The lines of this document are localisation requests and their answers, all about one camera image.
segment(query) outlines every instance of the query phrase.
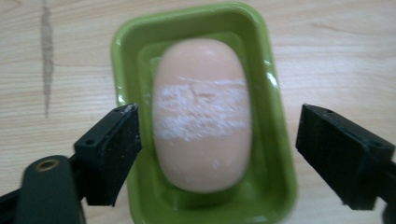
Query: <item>white soap residue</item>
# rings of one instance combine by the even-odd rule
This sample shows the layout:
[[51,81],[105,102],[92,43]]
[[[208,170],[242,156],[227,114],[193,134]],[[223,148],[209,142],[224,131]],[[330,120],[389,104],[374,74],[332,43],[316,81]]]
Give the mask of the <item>white soap residue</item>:
[[186,83],[164,85],[155,97],[153,113],[159,118],[154,128],[156,137],[190,141],[228,135],[248,126],[248,91],[244,79],[180,79]]

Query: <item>soap dish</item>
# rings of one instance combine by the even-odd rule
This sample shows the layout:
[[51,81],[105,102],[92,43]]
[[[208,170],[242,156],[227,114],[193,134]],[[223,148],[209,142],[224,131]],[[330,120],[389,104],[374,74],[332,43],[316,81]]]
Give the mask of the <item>soap dish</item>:
[[[151,93],[164,51],[189,38],[229,45],[246,75],[252,112],[252,147],[243,179],[217,193],[187,192],[166,180],[152,136]],[[132,19],[112,43],[119,105],[138,103],[143,150],[127,178],[136,224],[276,223],[292,208],[296,183],[275,65],[260,14],[227,2]]]

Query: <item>wooden table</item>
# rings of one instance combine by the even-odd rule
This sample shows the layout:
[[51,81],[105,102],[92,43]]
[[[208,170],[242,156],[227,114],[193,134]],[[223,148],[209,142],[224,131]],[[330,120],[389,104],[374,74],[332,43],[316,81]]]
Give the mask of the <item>wooden table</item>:
[[[1,0],[0,195],[42,157],[73,143],[116,106],[110,43],[129,19],[218,1]],[[396,2],[251,0],[272,39],[290,144],[301,105],[328,107],[396,143]],[[291,148],[299,195],[286,223],[381,223],[351,211]],[[124,187],[88,223],[133,223]]]

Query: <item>pink soap bar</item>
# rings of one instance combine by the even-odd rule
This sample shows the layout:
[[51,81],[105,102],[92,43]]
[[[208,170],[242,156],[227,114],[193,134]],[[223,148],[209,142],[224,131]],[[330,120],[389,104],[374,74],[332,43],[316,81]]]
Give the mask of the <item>pink soap bar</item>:
[[190,39],[170,47],[155,77],[152,119],[158,161],[175,186],[215,192],[243,177],[250,102],[243,67],[228,45]]

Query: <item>screw hole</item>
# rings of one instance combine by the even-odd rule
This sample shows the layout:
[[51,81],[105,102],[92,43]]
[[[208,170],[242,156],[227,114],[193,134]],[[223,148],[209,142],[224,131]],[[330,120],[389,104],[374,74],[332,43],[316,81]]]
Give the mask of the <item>screw hole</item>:
[[58,160],[47,160],[47,161],[40,162],[37,165],[36,169],[38,172],[44,172],[44,171],[48,171],[48,170],[54,168],[57,165],[59,165]]
[[92,139],[90,139],[90,140],[88,140],[87,142],[85,142],[85,144],[87,144],[87,145],[93,145],[95,143],[95,141],[94,140],[92,140]]

